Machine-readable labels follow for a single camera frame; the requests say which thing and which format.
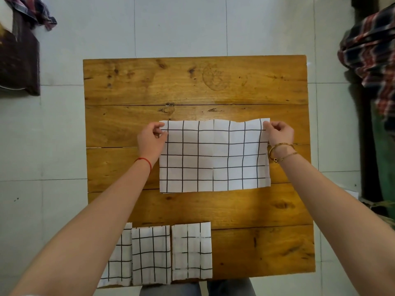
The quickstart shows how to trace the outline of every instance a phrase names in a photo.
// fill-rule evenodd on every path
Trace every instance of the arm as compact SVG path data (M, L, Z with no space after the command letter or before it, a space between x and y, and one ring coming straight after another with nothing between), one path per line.
M294 130L284 122L265 122L270 145L293 143ZM274 156L292 154L278 146ZM395 232L370 209L327 179L299 154L280 162L309 213L361 295L393 295Z
M140 156L151 165L167 138L160 126L151 123L138 136ZM136 161L52 238L10 296L92 295L150 171L148 162Z

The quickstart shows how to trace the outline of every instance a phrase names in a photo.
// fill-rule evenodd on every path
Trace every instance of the person's left hand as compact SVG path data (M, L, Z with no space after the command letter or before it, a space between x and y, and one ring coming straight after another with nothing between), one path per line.
M137 136L140 157L148 159L152 166L158 160L167 140L167 132L159 129L164 125L163 122L151 122Z

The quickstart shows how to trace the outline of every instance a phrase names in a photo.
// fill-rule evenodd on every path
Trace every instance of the green fabric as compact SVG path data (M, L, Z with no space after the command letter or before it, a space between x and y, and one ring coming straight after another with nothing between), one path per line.
M384 129L383 118L371 102L372 126L376 160L381 192L384 200L395 202L395 142ZM395 219L395 208L387 208L388 214Z

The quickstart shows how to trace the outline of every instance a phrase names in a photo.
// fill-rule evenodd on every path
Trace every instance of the plaid fabric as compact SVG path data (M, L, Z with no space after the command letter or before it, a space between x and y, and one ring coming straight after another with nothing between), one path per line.
M395 140L395 4L353 26L340 43L340 62L374 96L384 128Z
M45 25L49 31L57 25L53 16L49 15L47 6L41 0L5 0L15 10L26 14L34 25Z

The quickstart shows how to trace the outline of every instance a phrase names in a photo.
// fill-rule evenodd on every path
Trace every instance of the gold bangle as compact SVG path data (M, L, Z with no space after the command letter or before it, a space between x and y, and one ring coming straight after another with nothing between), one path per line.
M284 160L285 158L292 156L292 155L296 155L297 151L294 151L292 154L287 154L285 157L280 159L280 162L282 162L282 160Z
M277 143L276 145L272 146L272 148L269 150L269 158L272 159L274 162L276 162L277 159L276 158L272 158L270 156L270 154L277 146L280 146L280 145L289 145L289 146L292 146L293 149L295 149L293 144L290 144L290 143L287 143L287 142Z

